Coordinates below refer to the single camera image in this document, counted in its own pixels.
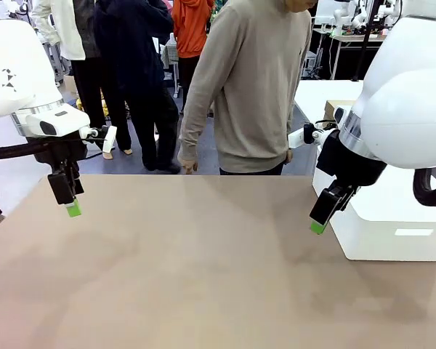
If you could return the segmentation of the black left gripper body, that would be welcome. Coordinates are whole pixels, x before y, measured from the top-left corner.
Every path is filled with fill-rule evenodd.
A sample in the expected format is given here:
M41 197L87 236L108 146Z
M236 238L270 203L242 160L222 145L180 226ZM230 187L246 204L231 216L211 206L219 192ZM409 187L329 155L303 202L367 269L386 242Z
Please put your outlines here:
M65 163L71 165L76 172L79 172L78 161L84 160L86 155L86 145L78 140L50 143L50 148L35 154L34 157L37 162L50 165L52 171L58 170L61 163Z

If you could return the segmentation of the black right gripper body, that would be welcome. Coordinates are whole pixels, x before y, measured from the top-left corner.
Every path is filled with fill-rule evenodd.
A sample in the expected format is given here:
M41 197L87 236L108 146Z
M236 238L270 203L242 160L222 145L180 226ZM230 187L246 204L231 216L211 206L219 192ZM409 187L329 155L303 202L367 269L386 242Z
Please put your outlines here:
M380 177L387 164L362 157L346 148L334 130L325 140L316 167L345 185L370 186Z

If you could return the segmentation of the person's right hand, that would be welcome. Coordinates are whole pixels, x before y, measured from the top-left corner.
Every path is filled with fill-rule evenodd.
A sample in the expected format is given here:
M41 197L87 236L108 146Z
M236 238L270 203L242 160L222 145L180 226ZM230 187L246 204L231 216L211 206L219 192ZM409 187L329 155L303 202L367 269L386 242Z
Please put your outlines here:
M181 165L183 172L186 175L192 175L198 170L198 160L197 159L185 159L180 154L177 156L177 160Z

